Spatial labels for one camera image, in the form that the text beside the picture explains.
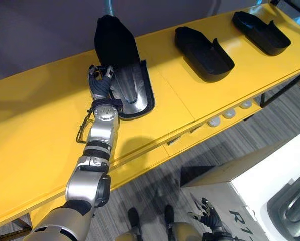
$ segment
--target cable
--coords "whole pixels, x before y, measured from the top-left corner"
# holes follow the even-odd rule
[[[112,0],[105,0],[105,14],[114,16]]]

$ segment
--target silver robot arm segment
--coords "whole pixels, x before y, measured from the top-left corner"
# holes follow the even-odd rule
[[[88,80],[95,116],[83,155],[78,158],[66,186],[66,203],[52,211],[25,237],[25,241],[83,241],[96,208],[105,205],[110,194],[109,159],[118,129],[118,111],[106,99],[113,75],[111,66],[100,81],[91,66]]]

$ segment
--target yellow tabletop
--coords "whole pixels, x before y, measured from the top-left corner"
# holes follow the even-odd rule
[[[91,105],[87,70],[97,62],[89,51],[0,81],[0,223],[64,191],[82,155],[84,145],[75,137]],[[111,168],[124,162],[125,155],[194,121],[157,69],[148,71],[155,108],[140,119],[120,121]]]
[[[289,37],[291,45],[277,56],[266,55],[236,29],[232,23],[234,12],[180,25],[201,31],[210,41],[217,38],[235,62],[230,74],[215,83],[201,80],[184,60],[174,45],[176,27],[139,39],[141,48],[153,59],[196,120],[209,118],[300,73],[300,26],[273,5],[243,11],[257,15],[266,23],[274,20]]]
[[[162,146],[166,141],[300,73],[300,27],[269,5],[247,11],[266,22],[274,19],[292,44],[278,56],[266,56],[232,26],[233,13],[185,24],[210,40],[218,37],[234,60],[235,68],[216,83],[205,83],[183,61],[173,42],[175,27],[136,39],[156,105],[140,119],[120,121],[112,189],[186,148],[187,141]],[[0,81],[0,225],[63,194],[83,150],[75,137],[91,104],[90,64],[97,64],[94,51]],[[191,136],[191,143],[200,139]]]

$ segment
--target gray carpet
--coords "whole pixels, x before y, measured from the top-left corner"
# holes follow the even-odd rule
[[[282,86],[268,92],[266,98],[280,88]],[[133,206],[141,216],[144,241],[167,240],[163,212],[168,203],[175,209],[176,221],[193,223],[199,231],[205,231],[186,215],[191,209],[179,187],[181,167],[221,164],[297,134],[300,134],[300,83],[247,121],[111,192],[108,204],[96,211],[87,240],[113,240],[128,231],[127,211]],[[11,230],[15,230],[13,224],[5,225],[0,228],[0,234]]]

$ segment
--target white knob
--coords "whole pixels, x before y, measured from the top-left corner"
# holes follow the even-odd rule
[[[225,113],[222,114],[222,116],[226,119],[231,119],[236,115],[236,112],[234,109],[229,109]]]
[[[243,102],[241,105],[240,105],[240,108],[241,109],[248,109],[252,106],[252,102],[251,100],[248,100],[246,102]]]
[[[211,119],[210,121],[208,121],[208,125],[210,125],[211,127],[216,127],[220,124],[220,117],[217,116],[213,119]]]

